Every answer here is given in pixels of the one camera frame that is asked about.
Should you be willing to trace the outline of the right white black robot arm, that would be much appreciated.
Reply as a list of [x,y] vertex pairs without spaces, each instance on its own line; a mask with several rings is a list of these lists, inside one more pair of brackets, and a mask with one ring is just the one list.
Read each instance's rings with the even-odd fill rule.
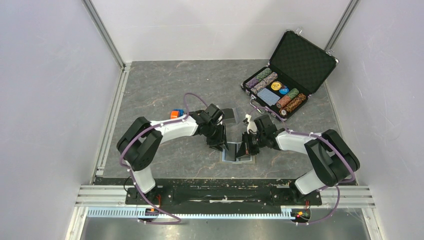
[[291,183],[288,196],[293,203],[302,204],[319,189],[355,180],[360,162],[337,131],[303,133],[278,129],[268,115],[252,119],[248,114],[244,122],[247,130],[235,158],[255,156],[264,147],[308,156],[313,169]]

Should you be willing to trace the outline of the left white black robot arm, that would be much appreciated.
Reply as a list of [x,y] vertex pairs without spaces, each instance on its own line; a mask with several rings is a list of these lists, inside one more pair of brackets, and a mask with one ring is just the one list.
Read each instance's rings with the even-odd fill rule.
[[138,117],[116,144],[120,164],[127,168],[138,190],[138,197],[145,204],[157,198],[156,182],[151,163],[159,146],[181,137],[204,136],[206,144],[215,150],[227,150],[224,112],[215,104],[205,110],[191,111],[181,117],[149,121]]

